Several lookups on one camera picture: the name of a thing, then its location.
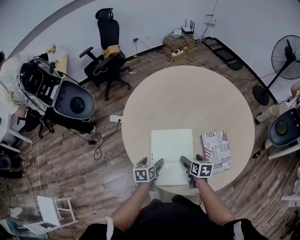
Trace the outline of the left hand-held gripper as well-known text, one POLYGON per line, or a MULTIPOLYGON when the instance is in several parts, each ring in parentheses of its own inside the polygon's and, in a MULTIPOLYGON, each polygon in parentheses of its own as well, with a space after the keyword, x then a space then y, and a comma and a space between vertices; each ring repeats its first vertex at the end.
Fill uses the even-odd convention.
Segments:
POLYGON ((152 183, 156 180, 158 172, 164 165, 164 159, 161 158, 154 165, 147 164, 147 157, 142 158, 133 168, 134 181, 138 185, 142 183, 152 183))

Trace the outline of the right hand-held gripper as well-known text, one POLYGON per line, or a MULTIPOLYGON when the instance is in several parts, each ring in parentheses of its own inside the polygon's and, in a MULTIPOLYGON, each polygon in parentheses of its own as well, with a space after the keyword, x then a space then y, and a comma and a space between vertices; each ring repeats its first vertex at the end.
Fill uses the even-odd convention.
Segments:
POLYGON ((196 155, 196 160, 192 162, 185 156, 180 157, 180 162, 187 168, 190 189, 196 188, 195 179, 207 180, 212 176, 213 164, 199 154, 196 155))

